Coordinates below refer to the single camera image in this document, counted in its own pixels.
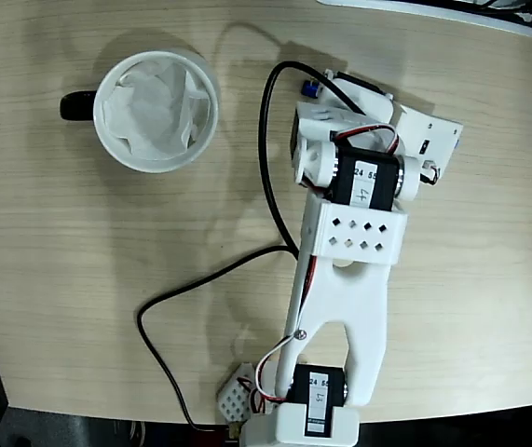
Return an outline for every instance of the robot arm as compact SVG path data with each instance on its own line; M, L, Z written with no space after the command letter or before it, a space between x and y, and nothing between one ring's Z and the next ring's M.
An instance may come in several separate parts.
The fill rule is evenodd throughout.
M462 126L398 106L379 89L326 72L367 115L350 112L327 89L299 102L291 152L307 203L271 414L252 417L241 445L350 446L372 397L387 339L387 293L407 214L420 182L443 176ZM297 365L327 322L344 324L342 368ZM257 366L260 380L264 358Z

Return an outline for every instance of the tissue paper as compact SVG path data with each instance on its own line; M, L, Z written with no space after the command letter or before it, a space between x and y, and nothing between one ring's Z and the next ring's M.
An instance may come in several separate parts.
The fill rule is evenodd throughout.
M210 97L175 61L144 61L119 79L102 105L108 131L133 156L164 160L183 154L206 124Z

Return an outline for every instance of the screw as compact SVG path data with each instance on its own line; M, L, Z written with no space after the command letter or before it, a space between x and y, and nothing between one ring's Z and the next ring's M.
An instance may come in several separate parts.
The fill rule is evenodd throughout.
M304 329L297 329L294 332L294 338L297 340L305 340L307 338L307 332Z

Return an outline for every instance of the white mug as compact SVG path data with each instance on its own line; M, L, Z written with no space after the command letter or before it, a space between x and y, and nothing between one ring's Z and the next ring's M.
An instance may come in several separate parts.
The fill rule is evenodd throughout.
M170 59L184 66L202 83L210 97L207 124L195 142L183 154L164 160L147 160L131 154L126 141L112 135L106 128L102 104L112 94L121 76L132 66L156 59ZM115 65L104 77L96 91L76 91L61 99L61 117L68 121L93 120L96 133L106 151L123 165L141 172L168 172L195 160L210 144L218 123L220 89L210 65L198 54L186 49L146 51L126 58Z

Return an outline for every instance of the black mug handle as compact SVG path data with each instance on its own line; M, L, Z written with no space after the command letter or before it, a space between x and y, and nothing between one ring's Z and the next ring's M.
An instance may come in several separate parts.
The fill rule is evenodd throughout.
M91 121L94 118L96 92L74 91L61 99L61 118L67 121Z

